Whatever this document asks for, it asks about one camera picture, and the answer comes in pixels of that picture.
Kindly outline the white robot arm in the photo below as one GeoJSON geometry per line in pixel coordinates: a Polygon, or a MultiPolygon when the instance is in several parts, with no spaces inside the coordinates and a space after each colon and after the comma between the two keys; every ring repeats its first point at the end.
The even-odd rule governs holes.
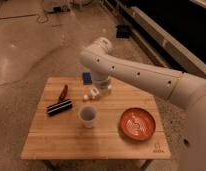
{"type": "Polygon", "coordinates": [[[109,76],[167,100],[187,113],[178,171],[206,171],[206,79],[182,71],[136,63],[111,55],[112,44],[97,38],[81,51],[81,63],[93,84],[107,89],[109,76]]]}

